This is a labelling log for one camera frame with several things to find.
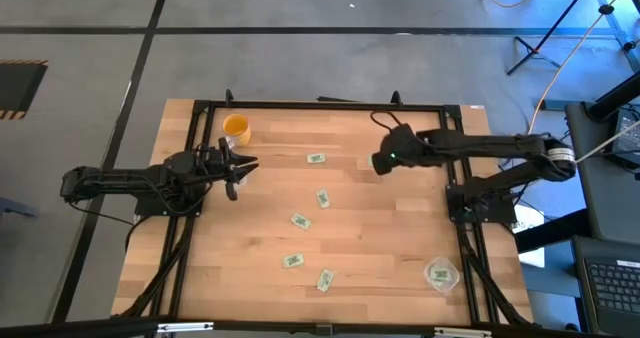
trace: desk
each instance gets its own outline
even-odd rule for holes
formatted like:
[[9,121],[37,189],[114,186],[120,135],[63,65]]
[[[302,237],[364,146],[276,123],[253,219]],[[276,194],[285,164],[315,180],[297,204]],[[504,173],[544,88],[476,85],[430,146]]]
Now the desk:
[[[152,164],[183,150],[193,104],[167,102]],[[371,122],[368,111],[217,108],[211,142],[231,113],[248,116],[252,130],[249,146],[234,150],[257,156],[260,167],[238,189],[238,201],[227,200],[220,183],[207,196],[195,221],[179,318],[470,324],[463,282],[445,296],[423,278],[425,265],[437,256],[461,270],[444,169],[398,168],[377,176],[368,156],[387,131]],[[416,130],[439,128],[435,113],[397,116]],[[468,134],[488,133],[482,107],[462,107],[462,118]],[[327,162],[307,164],[306,155],[319,152]],[[493,159],[473,159],[471,167],[476,175],[496,172]],[[321,188],[328,190],[329,209],[318,208],[314,193]],[[311,219],[308,231],[290,222],[294,212]],[[128,308],[156,273],[167,220],[148,219],[132,235],[114,314]],[[500,225],[484,228],[492,276],[531,319],[513,237]],[[298,252],[305,264],[283,269],[282,257]],[[326,294],[315,288],[323,268],[336,273]],[[172,285],[170,278],[161,313]],[[476,279],[484,308],[481,287]]]
[[[592,121],[581,104],[568,105],[566,112],[576,157],[585,155],[610,137],[609,122]],[[581,162],[578,172],[587,208],[518,233],[520,252],[568,240],[574,235],[640,244],[640,220],[637,219],[640,182],[633,174],[602,157]]]
[[[582,157],[611,136],[610,123],[592,121],[580,104],[567,106],[567,120],[576,157]],[[592,236],[640,244],[640,182],[633,174],[602,157],[585,160],[578,164],[578,170]]]

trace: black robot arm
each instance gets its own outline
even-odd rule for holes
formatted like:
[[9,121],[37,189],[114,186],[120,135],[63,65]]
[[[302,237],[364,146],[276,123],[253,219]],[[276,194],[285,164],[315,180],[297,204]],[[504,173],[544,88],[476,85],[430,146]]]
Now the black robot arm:
[[380,151],[372,156],[378,175],[387,174],[398,166],[439,167],[469,157],[525,160],[490,177],[471,177],[462,185],[447,186],[449,212],[456,222],[481,218],[483,221],[496,219],[513,223],[511,188],[538,179],[562,182],[576,173],[571,147],[548,134],[468,136],[448,129],[414,134],[406,123],[388,129],[389,134],[383,138]]
[[138,215],[194,215],[213,182],[224,180],[228,198],[236,200],[233,185],[258,167],[248,164],[255,157],[233,153],[224,138],[219,147],[179,152],[146,169],[78,167],[62,178],[60,195],[77,203],[100,194],[128,194],[138,199]]

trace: wooden table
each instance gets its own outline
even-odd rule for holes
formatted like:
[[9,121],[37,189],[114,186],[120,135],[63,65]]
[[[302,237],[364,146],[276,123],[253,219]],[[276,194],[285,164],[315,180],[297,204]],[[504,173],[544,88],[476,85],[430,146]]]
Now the wooden table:
[[[192,106],[192,100],[167,102],[152,164],[183,149]],[[484,108],[461,109],[467,134],[489,133]],[[368,157],[387,131],[371,122],[366,111],[216,109],[211,142],[222,136],[222,120],[231,113],[248,116],[253,132],[250,144],[234,151],[257,156],[260,167],[238,189],[237,201],[226,198],[221,183],[207,196],[195,223],[180,318],[470,323],[462,278],[447,295],[423,278],[426,264],[436,257],[447,257],[461,271],[445,204],[444,168],[397,168],[377,176]],[[435,113],[397,116],[415,130],[440,127]],[[307,164],[310,153],[326,153],[327,162]],[[497,170],[494,159],[474,158],[471,165],[474,175]],[[320,209],[316,201],[321,188],[328,190],[328,209]],[[308,231],[291,223],[294,212],[311,219]],[[128,308],[156,273],[167,221],[148,219],[131,237],[113,313]],[[531,319],[512,235],[497,224],[485,224],[484,230],[492,276]],[[299,252],[305,264],[284,269],[282,257]],[[323,268],[336,273],[326,294],[315,287]],[[475,281],[486,316],[482,285],[477,277]],[[172,286],[170,278],[162,312],[168,309]]]

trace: gray floor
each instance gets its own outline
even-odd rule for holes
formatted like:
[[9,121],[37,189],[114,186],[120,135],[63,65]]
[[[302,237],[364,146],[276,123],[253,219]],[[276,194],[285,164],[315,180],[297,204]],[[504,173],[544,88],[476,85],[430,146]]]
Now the gray floor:
[[[154,1],[0,0],[0,25],[143,26]],[[160,25],[548,27],[569,1],[532,0],[502,10],[481,0],[167,0]],[[588,27],[597,7],[596,0],[581,0],[563,26]],[[635,11],[627,15],[635,19],[626,25],[637,20]],[[608,27],[605,20],[600,26]],[[0,59],[50,61],[27,118],[0,121],[0,196],[40,211],[34,219],[5,215],[0,222],[0,306],[10,307],[0,309],[0,326],[48,318],[81,218],[58,198],[60,177],[100,163],[140,43],[139,36],[0,35]],[[576,43],[553,38],[544,53],[562,61]],[[406,102],[484,105],[493,133],[521,133],[554,74],[545,62],[531,61],[507,77],[524,53],[511,37],[158,36],[117,165],[148,163],[166,99],[220,99],[226,88],[240,100],[325,95],[367,102],[388,101],[399,90]],[[549,98],[593,100],[631,73],[615,40],[589,39]],[[536,131],[562,135],[563,119],[544,112]],[[537,184],[525,199],[555,216],[584,206],[577,178]],[[131,199],[109,198],[103,212],[130,217],[132,206]],[[71,319],[108,316],[125,228],[100,221]],[[556,302],[536,303],[539,298],[532,293],[535,312]],[[536,319],[559,328],[574,317],[536,313]]]

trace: yellow cup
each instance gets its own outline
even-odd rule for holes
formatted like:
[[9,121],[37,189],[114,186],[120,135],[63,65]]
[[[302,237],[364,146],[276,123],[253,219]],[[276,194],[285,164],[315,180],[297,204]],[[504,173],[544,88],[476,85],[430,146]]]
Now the yellow cup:
[[230,146],[243,146],[249,144],[251,127],[249,119],[242,114],[232,114],[222,122],[222,130],[227,135]]

